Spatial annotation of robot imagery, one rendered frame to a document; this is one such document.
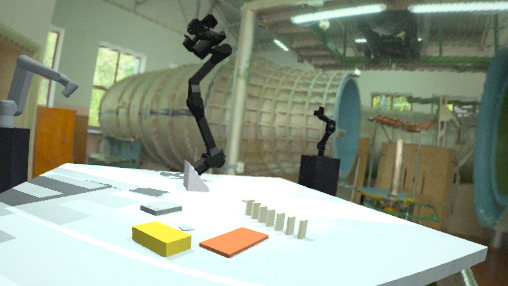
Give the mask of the yellow rectangular block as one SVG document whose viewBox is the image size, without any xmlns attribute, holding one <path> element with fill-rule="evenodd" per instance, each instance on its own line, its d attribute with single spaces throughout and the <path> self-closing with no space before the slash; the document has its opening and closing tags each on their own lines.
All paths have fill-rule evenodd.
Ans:
<svg viewBox="0 0 508 286">
<path fill-rule="evenodd" d="M 158 221 L 132 226 L 132 240 L 165 257 L 189 250 L 192 244 L 190 234 Z"/>
</svg>

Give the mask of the orange flat square tile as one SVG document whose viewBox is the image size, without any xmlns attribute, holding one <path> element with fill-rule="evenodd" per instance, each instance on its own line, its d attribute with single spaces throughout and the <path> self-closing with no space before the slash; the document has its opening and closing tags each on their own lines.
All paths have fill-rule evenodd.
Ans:
<svg viewBox="0 0 508 286">
<path fill-rule="evenodd" d="M 245 227 L 199 242 L 198 247 L 230 259 L 232 256 L 265 241 L 269 235 Z"/>
</svg>

